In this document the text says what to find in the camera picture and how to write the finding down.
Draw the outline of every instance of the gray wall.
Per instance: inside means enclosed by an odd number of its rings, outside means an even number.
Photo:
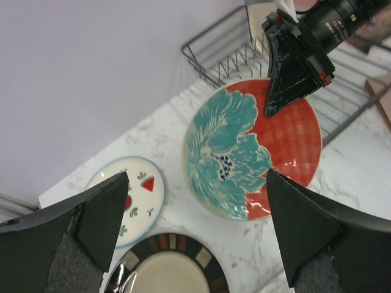
[[[180,46],[239,0],[0,3],[0,192],[38,195],[194,78]]]

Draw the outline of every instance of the watermelon design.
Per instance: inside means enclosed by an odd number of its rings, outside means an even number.
[[[151,176],[141,182],[141,186],[150,192],[153,192],[153,186],[155,185],[155,177]]]
[[[130,206],[132,205],[132,198],[130,195],[126,198],[126,204],[125,204],[125,212],[129,210]]]

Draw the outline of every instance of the floral plate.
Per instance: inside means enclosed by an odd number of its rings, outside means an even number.
[[[308,186],[319,164],[321,131],[312,107],[301,99],[266,118],[269,85],[269,79],[251,79],[218,90],[185,135],[186,184],[204,207],[228,219],[270,215],[270,168]]]
[[[87,183],[86,189],[118,172],[129,177],[128,198],[116,248],[140,239],[156,222],[163,206],[165,183],[159,168],[142,157],[121,157],[103,166]]]

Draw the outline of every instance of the white marble surface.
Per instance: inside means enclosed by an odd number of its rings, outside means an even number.
[[[271,218],[240,222],[204,209],[185,186],[181,143],[187,124],[210,96],[203,82],[170,100],[39,198],[41,207],[82,192],[104,164],[143,156],[158,164],[167,178],[163,211],[150,234],[176,231],[204,243],[220,261],[233,293],[253,293],[282,270]],[[322,153],[309,186],[325,196],[391,219],[391,133],[376,108],[356,120]],[[117,250],[113,264],[126,249]]]

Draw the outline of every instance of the dish rack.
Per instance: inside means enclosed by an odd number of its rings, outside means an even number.
[[[346,42],[329,54],[336,69],[332,84],[306,98],[318,117],[323,147],[391,89],[391,83],[376,79],[376,76],[391,73],[391,48],[359,36],[354,38],[380,49],[382,55],[388,54],[389,64],[372,60]],[[196,73],[210,86],[212,93],[214,89],[240,79],[267,77],[268,59],[264,40],[265,36],[252,40],[244,5],[197,34],[181,50]],[[377,95],[369,97],[364,87],[367,78],[380,82],[384,88]]]

